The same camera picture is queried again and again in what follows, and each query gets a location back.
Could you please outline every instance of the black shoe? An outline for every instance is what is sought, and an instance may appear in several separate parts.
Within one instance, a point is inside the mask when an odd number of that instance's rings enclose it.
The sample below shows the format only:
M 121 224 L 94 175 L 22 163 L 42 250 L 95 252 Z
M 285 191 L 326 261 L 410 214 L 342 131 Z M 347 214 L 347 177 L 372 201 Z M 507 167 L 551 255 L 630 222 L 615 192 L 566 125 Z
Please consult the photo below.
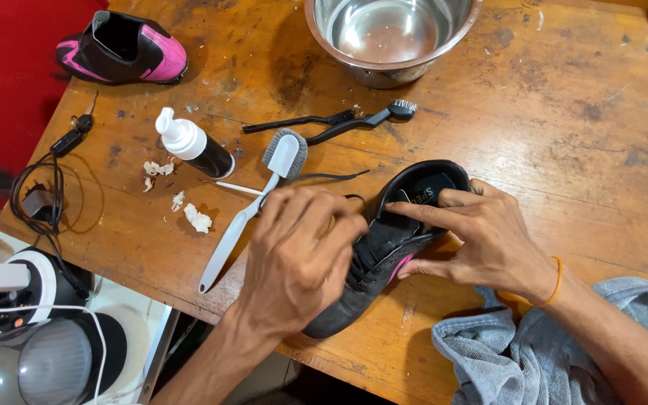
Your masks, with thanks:
M 186 52 L 159 24 L 129 14 L 101 11 L 82 33 L 62 39 L 57 61 L 81 80 L 100 84 L 178 84 Z
M 342 296 L 325 308 L 302 332 L 321 339 L 353 324 L 384 290 L 397 271 L 447 230 L 428 228 L 418 220 L 384 210 L 384 204 L 409 201 L 437 206 L 445 188 L 469 191 L 469 176 L 448 160 L 415 163 L 384 186 L 362 215 L 369 233 L 354 243 L 354 255 Z

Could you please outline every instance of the white stick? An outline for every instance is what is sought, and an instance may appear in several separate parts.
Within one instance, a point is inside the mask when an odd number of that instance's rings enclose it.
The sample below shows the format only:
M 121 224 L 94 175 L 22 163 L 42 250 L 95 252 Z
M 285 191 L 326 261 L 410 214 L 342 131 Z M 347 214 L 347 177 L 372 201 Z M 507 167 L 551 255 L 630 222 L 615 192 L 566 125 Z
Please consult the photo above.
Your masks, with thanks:
M 249 194 L 264 195 L 264 193 L 261 192 L 261 191 L 251 189 L 251 188 L 247 188 L 247 187 L 237 186 L 237 185 L 234 185 L 234 184 L 224 183 L 223 181 L 217 181 L 217 184 L 220 185 L 220 186 L 226 187 L 226 188 L 237 189 L 239 191 L 248 192 Z

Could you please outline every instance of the worn table surface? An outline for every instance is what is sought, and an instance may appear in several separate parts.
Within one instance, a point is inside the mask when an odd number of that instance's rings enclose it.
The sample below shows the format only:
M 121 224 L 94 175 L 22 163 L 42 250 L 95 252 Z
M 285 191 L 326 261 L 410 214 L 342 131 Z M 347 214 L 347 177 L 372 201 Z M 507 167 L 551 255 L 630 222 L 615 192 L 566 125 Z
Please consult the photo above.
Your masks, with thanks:
M 47 151 L 99 90 L 94 129 L 61 161 L 66 260 L 216 322 L 239 293 L 246 233 L 229 260 L 239 259 L 215 288 L 200 295 L 198 281 L 230 220 L 253 198 L 201 182 L 205 176 L 181 162 L 142 193 L 144 161 L 167 160 L 155 145 L 161 108 L 173 107 L 230 151 L 239 147 L 230 182 L 261 189 L 269 176 L 260 159 L 273 131 L 244 135 L 242 123 L 353 106 L 375 113 L 402 97 L 420 106 L 411 122 L 313 147 L 304 173 L 371 169 L 328 183 L 371 198 L 412 162 L 453 159 L 515 195 L 535 241 L 586 282 L 648 279 L 648 12 L 587 1 L 487 0 L 469 34 L 429 73 L 380 91 L 358 85 L 318 47 L 303 8 L 303 1 L 112 1 L 111 9 L 156 19 L 178 38 L 189 70 L 177 87 L 70 83 L 33 156 Z M 321 127 L 298 130 L 312 136 Z M 51 173 L 36 178 L 50 183 Z M 180 190 L 185 204 L 213 218 L 208 235 L 194 232 L 182 211 L 171 212 Z M 8 210 L 0 230 L 35 239 Z M 430 327 L 474 314 L 480 303 L 471 288 L 411 277 L 393 282 L 337 336 L 293 336 L 278 351 L 401 404 L 444 404 L 456 378 L 432 346 Z

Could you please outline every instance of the water in bowl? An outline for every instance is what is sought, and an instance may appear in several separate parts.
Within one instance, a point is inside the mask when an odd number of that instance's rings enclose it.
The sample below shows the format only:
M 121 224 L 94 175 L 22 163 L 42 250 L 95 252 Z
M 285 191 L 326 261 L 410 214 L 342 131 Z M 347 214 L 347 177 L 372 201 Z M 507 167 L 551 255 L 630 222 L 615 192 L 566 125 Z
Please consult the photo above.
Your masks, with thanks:
M 365 62 L 417 59 L 452 36 L 452 17 L 444 0 L 349 0 L 334 15 L 327 39 Z

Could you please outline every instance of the black brush handle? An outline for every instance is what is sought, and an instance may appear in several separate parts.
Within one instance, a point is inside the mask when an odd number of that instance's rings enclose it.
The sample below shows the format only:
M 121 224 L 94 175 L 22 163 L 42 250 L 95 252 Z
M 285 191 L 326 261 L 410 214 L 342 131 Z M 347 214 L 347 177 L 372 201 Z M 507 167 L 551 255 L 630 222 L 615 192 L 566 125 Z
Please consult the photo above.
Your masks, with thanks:
M 245 134 L 253 134 L 255 132 L 273 130 L 276 128 L 286 127 L 289 125 L 301 125 L 307 123 L 322 123 L 327 124 L 327 120 L 324 117 L 317 117 L 316 115 L 310 115 L 308 117 L 292 118 L 290 120 L 274 121 L 273 123 L 266 124 L 256 124 L 256 125 L 246 125 L 241 127 L 241 130 Z
M 381 112 L 378 112 L 376 115 L 368 114 L 362 118 L 355 118 L 353 120 L 345 121 L 341 124 L 336 124 L 332 127 L 327 128 L 319 135 L 307 138 L 307 146 L 314 146 L 320 144 L 321 142 L 329 141 L 331 138 L 344 134 L 345 132 L 351 131 L 355 128 L 376 128 L 379 126 L 379 124 L 383 123 L 384 120 L 389 118 L 390 115 L 391 112 L 389 111 L 389 109 L 385 108 Z

